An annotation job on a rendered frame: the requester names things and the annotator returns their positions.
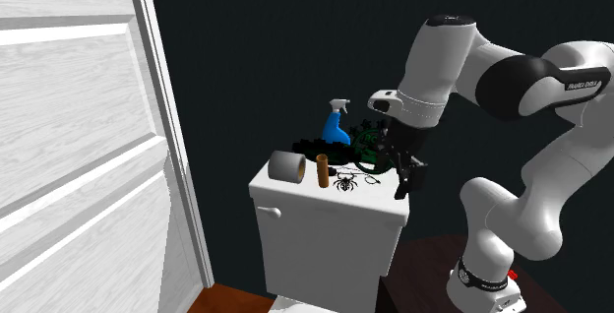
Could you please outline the brown cylinder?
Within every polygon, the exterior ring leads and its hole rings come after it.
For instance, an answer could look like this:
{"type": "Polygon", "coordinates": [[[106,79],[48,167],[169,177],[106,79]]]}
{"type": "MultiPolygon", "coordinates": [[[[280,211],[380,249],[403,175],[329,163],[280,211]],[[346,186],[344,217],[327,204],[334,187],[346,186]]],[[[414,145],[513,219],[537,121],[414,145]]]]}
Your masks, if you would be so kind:
{"type": "Polygon", "coordinates": [[[329,183],[328,157],[325,154],[316,156],[318,184],[321,188],[327,188],[329,183]]]}

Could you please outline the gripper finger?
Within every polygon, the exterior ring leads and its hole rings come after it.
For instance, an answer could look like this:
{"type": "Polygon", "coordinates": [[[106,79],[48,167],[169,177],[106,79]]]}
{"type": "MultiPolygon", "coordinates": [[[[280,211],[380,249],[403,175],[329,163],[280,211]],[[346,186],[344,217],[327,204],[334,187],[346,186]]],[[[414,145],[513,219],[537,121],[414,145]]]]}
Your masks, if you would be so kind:
{"type": "Polygon", "coordinates": [[[428,164],[413,156],[409,165],[410,190],[418,191],[423,187],[428,164]]]}
{"type": "Polygon", "coordinates": [[[396,200],[403,200],[412,189],[413,167],[412,165],[400,166],[397,169],[399,185],[395,193],[396,200]]]}

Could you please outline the white panelled door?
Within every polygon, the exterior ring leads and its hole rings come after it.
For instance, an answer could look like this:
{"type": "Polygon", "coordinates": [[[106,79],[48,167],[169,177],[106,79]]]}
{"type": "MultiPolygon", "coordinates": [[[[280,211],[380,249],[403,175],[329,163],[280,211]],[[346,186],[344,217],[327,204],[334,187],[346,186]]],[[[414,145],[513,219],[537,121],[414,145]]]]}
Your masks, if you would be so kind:
{"type": "Polygon", "coordinates": [[[197,212],[154,0],[0,0],[0,313],[188,313],[197,212]]]}

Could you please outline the black spider figure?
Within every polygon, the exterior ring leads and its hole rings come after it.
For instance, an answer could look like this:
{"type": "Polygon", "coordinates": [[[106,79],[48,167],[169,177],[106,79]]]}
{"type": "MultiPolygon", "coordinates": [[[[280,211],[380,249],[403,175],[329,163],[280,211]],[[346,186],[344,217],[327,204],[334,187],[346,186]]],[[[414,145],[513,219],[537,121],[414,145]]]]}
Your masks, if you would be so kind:
{"type": "Polygon", "coordinates": [[[355,177],[356,175],[352,172],[339,172],[337,179],[334,181],[334,187],[339,191],[353,191],[358,186],[358,183],[354,180],[355,177]]]}

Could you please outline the dark brown robot stand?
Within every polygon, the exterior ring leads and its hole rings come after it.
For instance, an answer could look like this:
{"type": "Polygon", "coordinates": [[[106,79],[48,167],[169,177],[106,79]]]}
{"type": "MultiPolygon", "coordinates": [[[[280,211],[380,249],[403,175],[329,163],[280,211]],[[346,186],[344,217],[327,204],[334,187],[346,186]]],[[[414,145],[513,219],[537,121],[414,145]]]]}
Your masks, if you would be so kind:
{"type": "Polygon", "coordinates": [[[461,313],[446,284],[465,242],[459,234],[401,241],[380,279],[376,313],[461,313]]]}

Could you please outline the black and green round ornament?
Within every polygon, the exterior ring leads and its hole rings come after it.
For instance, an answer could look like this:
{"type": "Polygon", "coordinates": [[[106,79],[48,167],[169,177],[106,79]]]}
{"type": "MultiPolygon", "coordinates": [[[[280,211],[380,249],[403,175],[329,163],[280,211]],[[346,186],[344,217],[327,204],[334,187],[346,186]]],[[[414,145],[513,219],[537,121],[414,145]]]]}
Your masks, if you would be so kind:
{"type": "Polygon", "coordinates": [[[391,160],[384,164],[378,163],[378,141],[386,129],[386,119],[375,122],[364,119],[360,125],[349,128],[350,146],[354,148],[357,157],[354,164],[359,170],[367,174],[379,175],[395,167],[391,160]]]}

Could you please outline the black bumpy long object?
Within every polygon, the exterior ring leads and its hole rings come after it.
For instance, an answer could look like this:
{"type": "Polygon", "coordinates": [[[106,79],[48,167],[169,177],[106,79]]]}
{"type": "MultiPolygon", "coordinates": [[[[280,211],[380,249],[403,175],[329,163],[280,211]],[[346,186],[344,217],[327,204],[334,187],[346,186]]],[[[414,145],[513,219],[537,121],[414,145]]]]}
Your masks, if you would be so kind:
{"type": "Polygon", "coordinates": [[[357,153],[353,147],[339,142],[329,144],[322,139],[314,139],[313,141],[301,139],[299,142],[292,144],[291,151],[305,155],[307,159],[314,162],[317,161],[318,155],[325,155],[328,158],[329,165],[345,165],[355,162],[357,159],[357,153]]]}

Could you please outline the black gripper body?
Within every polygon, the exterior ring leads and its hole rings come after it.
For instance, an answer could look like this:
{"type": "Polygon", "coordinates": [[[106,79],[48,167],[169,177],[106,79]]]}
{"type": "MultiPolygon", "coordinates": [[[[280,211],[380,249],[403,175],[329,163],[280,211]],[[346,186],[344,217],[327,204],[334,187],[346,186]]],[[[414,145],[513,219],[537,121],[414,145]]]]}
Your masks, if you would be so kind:
{"type": "Polygon", "coordinates": [[[395,118],[382,120],[378,126],[377,166],[392,162],[395,167],[410,167],[411,158],[423,146],[430,128],[414,128],[395,118]]]}

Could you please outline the blue spray bottle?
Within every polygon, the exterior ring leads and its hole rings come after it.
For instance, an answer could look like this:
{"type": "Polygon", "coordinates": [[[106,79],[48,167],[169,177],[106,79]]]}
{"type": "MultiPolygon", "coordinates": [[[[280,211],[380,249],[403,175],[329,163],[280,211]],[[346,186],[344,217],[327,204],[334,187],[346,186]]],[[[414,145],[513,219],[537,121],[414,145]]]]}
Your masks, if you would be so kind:
{"type": "Polygon", "coordinates": [[[326,143],[341,143],[344,145],[350,144],[350,137],[339,127],[341,113],[343,111],[346,112],[346,106],[349,103],[349,99],[334,98],[330,100],[332,110],[322,131],[322,139],[326,143]]]}

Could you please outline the grey tape roll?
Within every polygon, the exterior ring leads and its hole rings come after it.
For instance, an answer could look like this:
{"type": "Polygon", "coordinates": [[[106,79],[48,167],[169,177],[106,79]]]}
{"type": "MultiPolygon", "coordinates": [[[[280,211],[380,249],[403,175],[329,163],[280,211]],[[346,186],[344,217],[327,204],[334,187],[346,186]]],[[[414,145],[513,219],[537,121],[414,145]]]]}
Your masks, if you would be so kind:
{"type": "Polygon", "coordinates": [[[268,163],[268,176],[273,180],[300,184],[305,175],[305,168],[305,155],[273,151],[268,163]]]}

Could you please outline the white toilet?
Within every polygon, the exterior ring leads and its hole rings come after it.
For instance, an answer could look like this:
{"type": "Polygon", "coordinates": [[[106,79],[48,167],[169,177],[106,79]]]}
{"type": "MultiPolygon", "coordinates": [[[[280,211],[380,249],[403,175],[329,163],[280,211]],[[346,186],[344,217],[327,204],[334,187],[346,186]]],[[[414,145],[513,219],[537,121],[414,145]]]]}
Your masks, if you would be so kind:
{"type": "Polygon", "coordinates": [[[249,184],[262,243],[268,293],[337,313],[375,313],[409,215],[396,200],[394,170],[367,175],[353,164],[353,191],[318,184],[315,162],[300,184],[273,180],[262,167],[249,184]]]}

